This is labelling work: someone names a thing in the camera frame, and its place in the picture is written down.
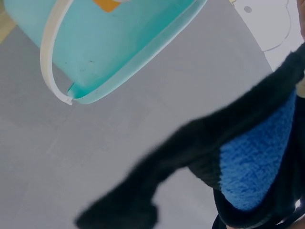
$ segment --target turquoise bucket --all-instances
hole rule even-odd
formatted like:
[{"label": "turquoise bucket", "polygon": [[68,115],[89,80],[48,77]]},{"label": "turquoise bucket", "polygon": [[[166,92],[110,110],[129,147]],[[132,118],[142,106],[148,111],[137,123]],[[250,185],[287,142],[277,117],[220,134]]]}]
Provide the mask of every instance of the turquoise bucket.
[{"label": "turquoise bucket", "polygon": [[[41,72],[63,102],[93,103],[122,85],[197,15],[207,0],[131,0],[112,12],[92,0],[4,0],[41,49]],[[72,80],[57,87],[54,62]]]}]

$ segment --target white bucket handle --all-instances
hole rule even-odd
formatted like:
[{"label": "white bucket handle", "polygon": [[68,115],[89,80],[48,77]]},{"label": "white bucket handle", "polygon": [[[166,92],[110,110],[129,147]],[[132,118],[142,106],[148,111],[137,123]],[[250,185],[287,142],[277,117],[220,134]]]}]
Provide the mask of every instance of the white bucket handle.
[{"label": "white bucket handle", "polygon": [[62,93],[57,87],[52,69],[53,49],[62,20],[74,0],[57,0],[44,27],[40,48],[40,67],[48,88],[64,103],[72,105],[72,97]]}]

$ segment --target blue fleece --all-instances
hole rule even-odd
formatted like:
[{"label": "blue fleece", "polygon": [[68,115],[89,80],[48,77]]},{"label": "blue fleece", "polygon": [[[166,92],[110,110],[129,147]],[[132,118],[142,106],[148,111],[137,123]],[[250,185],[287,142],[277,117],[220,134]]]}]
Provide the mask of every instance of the blue fleece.
[{"label": "blue fleece", "polygon": [[221,147],[220,187],[237,209],[250,211],[273,183],[286,149],[296,93],[260,125]]}]

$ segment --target gray floor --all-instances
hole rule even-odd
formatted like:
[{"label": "gray floor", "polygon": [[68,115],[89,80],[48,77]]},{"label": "gray floor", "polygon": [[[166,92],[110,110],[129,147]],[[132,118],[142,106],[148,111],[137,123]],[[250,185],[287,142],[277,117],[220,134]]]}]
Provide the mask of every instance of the gray floor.
[{"label": "gray floor", "polygon": [[[235,99],[270,67],[228,0],[209,0],[127,83],[68,106],[45,86],[39,50],[15,29],[0,46],[0,227],[72,229],[72,219],[183,122]],[[69,82],[61,74],[58,84]],[[158,228],[208,229],[212,191],[188,170],[158,191]]]}]

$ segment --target black fabric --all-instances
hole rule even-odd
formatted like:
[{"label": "black fabric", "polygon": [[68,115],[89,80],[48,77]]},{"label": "black fabric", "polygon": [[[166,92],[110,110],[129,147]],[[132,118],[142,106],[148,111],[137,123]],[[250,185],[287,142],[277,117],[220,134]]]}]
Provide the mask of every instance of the black fabric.
[{"label": "black fabric", "polygon": [[204,155],[188,165],[190,171],[208,186],[220,190],[220,150]]},{"label": "black fabric", "polygon": [[[221,229],[222,225],[243,229],[285,229],[305,214],[304,149],[305,99],[298,97],[293,128],[281,168],[262,204],[251,212],[241,212],[226,201],[220,191],[214,190],[219,213],[215,222],[219,219],[221,222],[217,224],[219,227],[213,226],[213,229]],[[299,199],[301,207],[295,211],[295,203]]]},{"label": "black fabric", "polygon": [[287,101],[304,77],[304,69],[303,44],[278,70],[240,99],[176,131],[140,161],[123,182],[81,213],[76,219],[77,227],[152,229],[158,221],[157,207],[152,202],[158,186],[177,169],[213,154],[269,117]]}]

